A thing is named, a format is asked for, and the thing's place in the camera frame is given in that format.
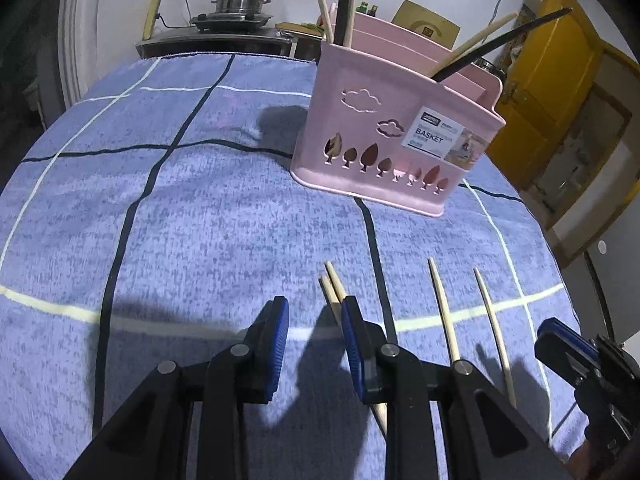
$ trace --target brown box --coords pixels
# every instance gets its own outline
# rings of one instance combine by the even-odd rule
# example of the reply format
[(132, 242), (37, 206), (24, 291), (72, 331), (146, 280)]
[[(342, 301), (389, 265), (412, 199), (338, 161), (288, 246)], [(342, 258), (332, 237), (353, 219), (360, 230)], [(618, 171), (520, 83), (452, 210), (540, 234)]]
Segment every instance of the brown box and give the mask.
[(426, 36), (447, 48), (453, 48), (460, 32), (460, 27), (455, 23), (409, 0), (402, 2), (391, 23)]

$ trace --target product label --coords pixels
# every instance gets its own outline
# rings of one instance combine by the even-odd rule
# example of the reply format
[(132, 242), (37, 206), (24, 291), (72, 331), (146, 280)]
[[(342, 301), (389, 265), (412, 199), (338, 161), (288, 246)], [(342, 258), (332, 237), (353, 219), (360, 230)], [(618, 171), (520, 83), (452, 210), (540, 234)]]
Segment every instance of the product label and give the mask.
[(423, 106), (404, 136), (402, 145), (468, 171), (488, 142), (461, 124)]

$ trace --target pink plastic basket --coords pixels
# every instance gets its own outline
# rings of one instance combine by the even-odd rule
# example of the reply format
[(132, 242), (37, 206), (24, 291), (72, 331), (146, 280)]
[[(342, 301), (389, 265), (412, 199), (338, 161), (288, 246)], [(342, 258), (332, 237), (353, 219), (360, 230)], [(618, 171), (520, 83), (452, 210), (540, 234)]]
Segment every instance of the pink plastic basket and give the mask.
[(505, 125), (500, 80), (469, 65), (436, 83), (421, 75), (450, 51), (356, 13), (352, 49), (322, 43), (290, 171), (305, 186), (439, 216)]

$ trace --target silver screw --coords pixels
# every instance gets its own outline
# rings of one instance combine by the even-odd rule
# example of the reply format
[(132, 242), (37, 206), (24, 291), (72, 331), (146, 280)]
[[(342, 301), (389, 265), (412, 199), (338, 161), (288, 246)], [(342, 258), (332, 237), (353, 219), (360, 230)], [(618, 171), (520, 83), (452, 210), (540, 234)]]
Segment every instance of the silver screw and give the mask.
[(469, 375), (472, 371), (474, 371), (474, 366), (464, 359), (460, 359), (460, 361), (456, 361), (453, 363), (453, 369), (462, 375)]
[(380, 351), (382, 355), (386, 355), (387, 357), (396, 357), (400, 353), (398, 346), (391, 343), (383, 344), (380, 347)]
[(242, 357), (243, 355), (247, 355), (248, 353), (249, 347), (245, 344), (239, 343), (231, 347), (231, 355), (235, 355), (236, 357)]
[(162, 361), (158, 365), (158, 371), (162, 374), (170, 374), (175, 370), (175, 363), (173, 361)]

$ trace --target yellow door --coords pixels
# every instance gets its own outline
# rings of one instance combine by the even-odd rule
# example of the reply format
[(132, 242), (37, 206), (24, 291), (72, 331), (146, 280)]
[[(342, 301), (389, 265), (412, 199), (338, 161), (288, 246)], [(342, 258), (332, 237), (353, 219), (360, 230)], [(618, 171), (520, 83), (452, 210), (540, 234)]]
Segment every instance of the yellow door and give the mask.
[(496, 110), (507, 125), (486, 150), (518, 189), (544, 170), (585, 100), (602, 42), (576, 0), (543, 0), (539, 15), (571, 7), (532, 31), (511, 68)]

